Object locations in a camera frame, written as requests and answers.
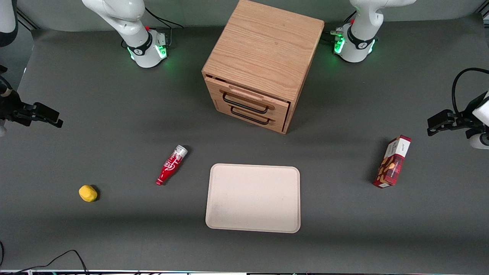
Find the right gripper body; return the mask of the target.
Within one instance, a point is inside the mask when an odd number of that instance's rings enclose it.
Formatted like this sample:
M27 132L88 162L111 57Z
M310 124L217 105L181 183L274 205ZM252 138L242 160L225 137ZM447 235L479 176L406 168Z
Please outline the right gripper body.
M33 113L25 109L28 104L21 101L14 89L1 89L0 91L0 119L1 122L11 121L29 127L35 121Z

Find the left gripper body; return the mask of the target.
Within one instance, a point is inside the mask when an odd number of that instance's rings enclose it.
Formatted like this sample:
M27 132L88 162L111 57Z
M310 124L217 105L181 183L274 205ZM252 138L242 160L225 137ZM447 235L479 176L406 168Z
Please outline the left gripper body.
M465 110L459 111L453 93L453 108L458 126L488 131L488 92L484 92L470 101Z

